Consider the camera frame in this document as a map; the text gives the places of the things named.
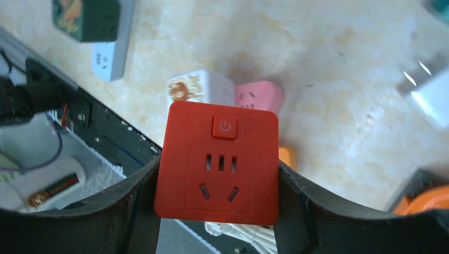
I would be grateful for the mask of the pink triangular power strip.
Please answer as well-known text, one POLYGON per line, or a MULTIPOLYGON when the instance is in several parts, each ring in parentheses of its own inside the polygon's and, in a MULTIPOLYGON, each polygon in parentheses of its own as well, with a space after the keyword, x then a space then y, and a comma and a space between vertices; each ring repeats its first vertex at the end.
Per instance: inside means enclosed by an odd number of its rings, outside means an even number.
POLYGON ((235 86, 235 106, 277 113, 284 93, 270 81, 257 81, 235 86))

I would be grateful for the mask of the orange power strip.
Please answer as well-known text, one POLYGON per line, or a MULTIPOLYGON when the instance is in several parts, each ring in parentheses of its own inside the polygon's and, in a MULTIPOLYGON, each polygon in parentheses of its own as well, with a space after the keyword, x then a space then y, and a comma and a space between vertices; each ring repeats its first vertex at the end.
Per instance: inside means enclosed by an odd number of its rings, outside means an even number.
POLYGON ((297 153, 293 147, 291 146, 279 147, 279 159, 297 173, 299 172, 297 153))

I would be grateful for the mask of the white cube socket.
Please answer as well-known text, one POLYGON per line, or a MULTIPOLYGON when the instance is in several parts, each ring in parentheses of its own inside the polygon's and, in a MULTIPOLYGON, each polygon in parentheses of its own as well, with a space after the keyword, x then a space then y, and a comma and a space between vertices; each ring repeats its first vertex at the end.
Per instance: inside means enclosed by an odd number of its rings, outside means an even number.
POLYGON ((191 101, 234 106, 233 82, 208 68, 171 77, 166 83, 167 106, 176 101, 191 101))

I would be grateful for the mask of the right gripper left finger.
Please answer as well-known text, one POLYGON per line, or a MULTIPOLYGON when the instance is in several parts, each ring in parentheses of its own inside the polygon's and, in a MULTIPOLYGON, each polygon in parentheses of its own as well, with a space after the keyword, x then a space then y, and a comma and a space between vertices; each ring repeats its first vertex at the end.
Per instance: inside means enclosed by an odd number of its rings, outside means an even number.
POLYGON ((160 157, 61 210, 1 210, 1 253, 155 253, 153 202, 160 157))

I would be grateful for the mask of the teal plug adapter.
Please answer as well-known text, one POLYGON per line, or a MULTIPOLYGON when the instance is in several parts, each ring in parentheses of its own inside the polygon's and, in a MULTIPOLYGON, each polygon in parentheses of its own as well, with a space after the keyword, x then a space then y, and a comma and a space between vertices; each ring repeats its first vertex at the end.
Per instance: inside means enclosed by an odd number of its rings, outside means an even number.
POLYGON ((424 0, 423 6, 433 17, 448 25, 448 0, 424 0))

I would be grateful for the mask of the white plug adapter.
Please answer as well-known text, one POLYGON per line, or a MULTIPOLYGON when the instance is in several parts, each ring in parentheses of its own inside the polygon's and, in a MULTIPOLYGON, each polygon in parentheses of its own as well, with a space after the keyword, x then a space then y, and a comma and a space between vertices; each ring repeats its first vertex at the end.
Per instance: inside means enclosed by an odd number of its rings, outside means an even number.
POLYGON ((412 71, 403 71, 397 91, 427 121, 438 129, 448 129, 448 63, 418 62, 412 71))

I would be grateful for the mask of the green cube socket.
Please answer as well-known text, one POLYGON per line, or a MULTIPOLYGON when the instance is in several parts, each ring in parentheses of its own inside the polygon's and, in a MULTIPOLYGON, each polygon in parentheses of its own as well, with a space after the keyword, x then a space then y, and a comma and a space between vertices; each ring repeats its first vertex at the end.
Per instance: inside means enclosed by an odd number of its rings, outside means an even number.
POLYGON ((121 6, 110 0, 53 0, 55 27, 78 42, 114 42, 121 6))

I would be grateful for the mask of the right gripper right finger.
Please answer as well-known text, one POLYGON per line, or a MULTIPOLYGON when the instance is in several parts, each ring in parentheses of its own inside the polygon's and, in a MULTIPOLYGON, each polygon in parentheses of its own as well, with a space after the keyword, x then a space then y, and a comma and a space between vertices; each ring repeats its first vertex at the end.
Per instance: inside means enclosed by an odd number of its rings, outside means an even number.
POLYGON ((448 211, 401 216, 338 196, 279 164, 279 253, 448 253, 448 211))

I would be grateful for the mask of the red cube socket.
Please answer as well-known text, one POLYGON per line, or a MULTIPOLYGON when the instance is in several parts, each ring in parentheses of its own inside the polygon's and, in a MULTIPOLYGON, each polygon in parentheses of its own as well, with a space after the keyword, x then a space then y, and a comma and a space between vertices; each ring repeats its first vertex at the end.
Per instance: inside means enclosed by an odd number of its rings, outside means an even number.
POLYGON ((279 218, 276 114, 174 102, 168 112, 154 210, 165 219, 275 224, 279 218))

